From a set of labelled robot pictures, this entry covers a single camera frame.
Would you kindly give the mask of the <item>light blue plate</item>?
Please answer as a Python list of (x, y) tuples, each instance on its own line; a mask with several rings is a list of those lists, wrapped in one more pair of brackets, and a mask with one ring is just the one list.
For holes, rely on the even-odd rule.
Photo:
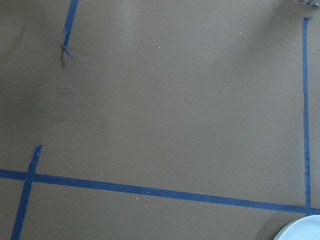
[(283, 227), (274, 240), (320, 240), (320, 216), (310, 215)]

